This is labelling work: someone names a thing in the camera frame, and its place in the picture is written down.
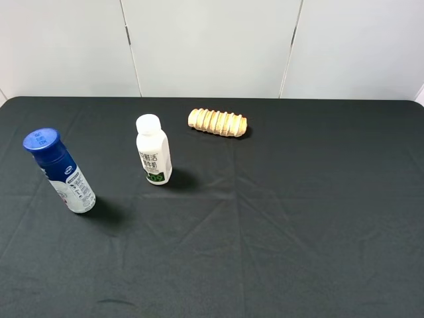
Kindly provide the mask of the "blue and white yogurt bottle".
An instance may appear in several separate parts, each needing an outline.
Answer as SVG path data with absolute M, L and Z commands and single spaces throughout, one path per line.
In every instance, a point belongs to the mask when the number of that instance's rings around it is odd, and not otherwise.
M 70 211 L 86 213 L 94 207 L 96 196 L 56 129 L 32 131 L 24 138 L 23 147 Z

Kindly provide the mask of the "ridged bread roll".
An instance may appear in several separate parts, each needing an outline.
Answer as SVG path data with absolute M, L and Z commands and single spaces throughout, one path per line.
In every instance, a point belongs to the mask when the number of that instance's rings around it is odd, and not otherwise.
M 248 126 L 242 115 L 208 109 L 193 109 L 187 123 L 197 131 L 235 138 L 244 135 Z

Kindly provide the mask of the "white milk bottle green label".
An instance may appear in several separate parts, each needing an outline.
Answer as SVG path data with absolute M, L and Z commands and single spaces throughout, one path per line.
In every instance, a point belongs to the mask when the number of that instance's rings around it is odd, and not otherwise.
M 153 114 L 140 116 L 136 130 L 136 147 L 146 179 L 156 186 L 168 183 L 172 175 L 170 147 L 159 118 Z

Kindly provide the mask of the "black tablecloth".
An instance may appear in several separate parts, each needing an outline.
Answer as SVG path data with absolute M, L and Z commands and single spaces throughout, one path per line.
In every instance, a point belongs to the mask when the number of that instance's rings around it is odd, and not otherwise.
M 193 109 L 247 118 L 241 137 Z M 168 137 L 146 179 L 136 120 Z M 70 211 L 24 138 L 53 128 L 96 202 Z M 16 97 L 1 107 L 2 317 L 422 317 L 413 101 Z

